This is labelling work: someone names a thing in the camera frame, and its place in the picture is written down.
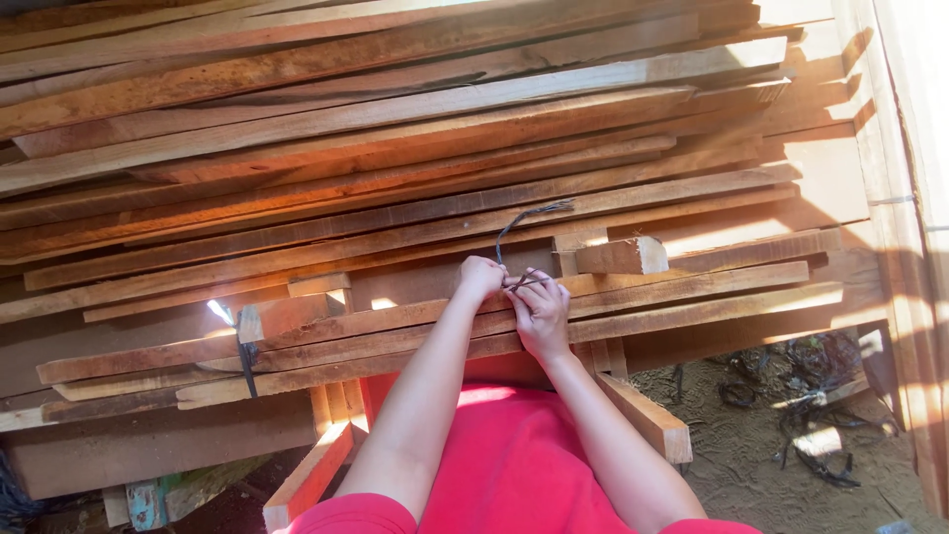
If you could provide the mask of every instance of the red clothing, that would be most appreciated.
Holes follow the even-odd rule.
[[[411,534],[402,505],[375,494],[329,499],[287,534]],[[596,532],[629,534],[554,393],[466,387],[445,443],[419,534]],[[743,524],[682,521],[662,534],[760,534]]]

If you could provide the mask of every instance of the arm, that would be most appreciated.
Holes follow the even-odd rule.
[[[573,416],[586,458],[616,513],[643,534],[682,519],[704,519],[685,480],[626,421],[570,351],[570,293],[536,273],[542,283],[505,292],[517,313],[517,331]]]
[[[421,519],[455,417],[472,321],[504,275],[483,257],[461,264],[455,294],[386,396],[337,497],[378,493]]]

